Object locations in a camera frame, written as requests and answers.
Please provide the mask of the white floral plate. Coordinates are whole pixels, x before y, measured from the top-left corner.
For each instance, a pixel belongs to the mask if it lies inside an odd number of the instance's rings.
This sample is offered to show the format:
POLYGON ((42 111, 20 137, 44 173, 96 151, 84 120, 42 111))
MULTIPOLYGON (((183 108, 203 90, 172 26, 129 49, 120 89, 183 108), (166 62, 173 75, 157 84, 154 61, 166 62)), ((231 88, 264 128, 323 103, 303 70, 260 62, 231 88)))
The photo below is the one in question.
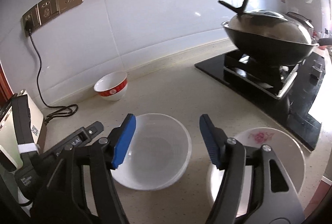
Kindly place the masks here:
MULTIPOLYGON (((306 171, 304 154, 298 142, 285 132, 269 127, 252 128, 234 136, 244 146, 260 148, 267 144, 284 165, 295 189, 299 193, 306 171)), ((224 171, 211 164, 208 169, 206 188, 210 205, 213 205, 223 179, 224 171)))

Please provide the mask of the red banded white bowl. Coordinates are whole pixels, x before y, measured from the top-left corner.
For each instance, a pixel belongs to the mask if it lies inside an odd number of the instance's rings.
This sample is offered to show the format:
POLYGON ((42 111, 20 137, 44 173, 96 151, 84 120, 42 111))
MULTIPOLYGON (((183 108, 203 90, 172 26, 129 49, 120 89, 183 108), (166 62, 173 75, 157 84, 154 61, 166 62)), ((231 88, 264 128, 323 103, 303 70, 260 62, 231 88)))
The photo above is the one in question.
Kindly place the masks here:
POLYGON ((127 73, 116 71, 103 76, 94 85, 94 91, 108 101, 119 101, 128 88, 127 73))

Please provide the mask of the white box appliance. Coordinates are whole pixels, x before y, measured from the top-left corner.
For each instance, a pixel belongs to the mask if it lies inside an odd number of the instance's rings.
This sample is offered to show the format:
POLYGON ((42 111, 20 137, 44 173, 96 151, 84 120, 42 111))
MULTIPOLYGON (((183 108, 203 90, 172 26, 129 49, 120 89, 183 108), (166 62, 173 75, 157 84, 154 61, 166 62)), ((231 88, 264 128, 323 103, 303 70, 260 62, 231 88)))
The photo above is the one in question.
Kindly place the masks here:
POLYGON ((1 166, 14 172, 23 166, 20 145, 23 143, 44 151, 46 120, 25 89, 1 107, 1 166))

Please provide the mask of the black glass gas stove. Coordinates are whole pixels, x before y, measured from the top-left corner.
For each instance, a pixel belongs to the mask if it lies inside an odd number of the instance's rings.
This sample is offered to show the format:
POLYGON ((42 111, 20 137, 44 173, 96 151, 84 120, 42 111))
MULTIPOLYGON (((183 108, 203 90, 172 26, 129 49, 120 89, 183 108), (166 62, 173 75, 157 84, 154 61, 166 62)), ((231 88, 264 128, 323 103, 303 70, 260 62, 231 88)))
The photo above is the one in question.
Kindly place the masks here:
POLYGON ((325 60, 312 53, 294 66, 269 68, 234 50, 195 67, 243 96, 293 134, 307 149, 316 148, 321 122, 310 115, 325 75, 325 60))

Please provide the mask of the black wok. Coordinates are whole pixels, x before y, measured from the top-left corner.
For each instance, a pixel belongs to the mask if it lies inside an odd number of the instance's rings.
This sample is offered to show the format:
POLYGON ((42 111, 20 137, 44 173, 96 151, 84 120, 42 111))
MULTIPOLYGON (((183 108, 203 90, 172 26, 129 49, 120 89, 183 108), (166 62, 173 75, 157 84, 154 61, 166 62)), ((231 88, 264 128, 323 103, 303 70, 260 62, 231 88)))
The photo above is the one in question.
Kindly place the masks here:
POLYGON ((222 26, 241 52, 271 67, 296 65, 309 57, 315 47, 331 45, 331 38, 320 38, 314 44, 302 44, 241 32, 230 28, 227 21, 222 26))

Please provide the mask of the steel wok lid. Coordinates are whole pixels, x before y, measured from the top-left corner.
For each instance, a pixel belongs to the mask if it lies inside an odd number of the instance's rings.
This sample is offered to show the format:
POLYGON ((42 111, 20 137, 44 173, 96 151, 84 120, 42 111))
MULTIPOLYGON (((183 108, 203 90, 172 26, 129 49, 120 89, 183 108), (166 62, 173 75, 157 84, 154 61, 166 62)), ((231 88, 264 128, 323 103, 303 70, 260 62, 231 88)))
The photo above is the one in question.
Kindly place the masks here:
POLYGON ((243 0, 240 7, 234 7, 225 1, 218 1, 219 4, 236 13, 230 21, 225 23, 228 28, 281 41, 312 43, 309 32, 300 22, 276 11, 246 11, 248 2, 249 0, 243 0))

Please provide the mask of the gold wall socket panel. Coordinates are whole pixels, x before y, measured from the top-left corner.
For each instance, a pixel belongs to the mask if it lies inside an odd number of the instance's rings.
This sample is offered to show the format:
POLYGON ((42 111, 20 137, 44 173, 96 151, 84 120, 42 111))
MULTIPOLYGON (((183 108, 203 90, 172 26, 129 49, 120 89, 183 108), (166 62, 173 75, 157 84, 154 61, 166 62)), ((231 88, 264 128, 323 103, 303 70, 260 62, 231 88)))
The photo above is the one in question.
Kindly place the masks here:
POLYGON ((25 36, 82 3, 83 0, 41 0, 22 16, 25 36))

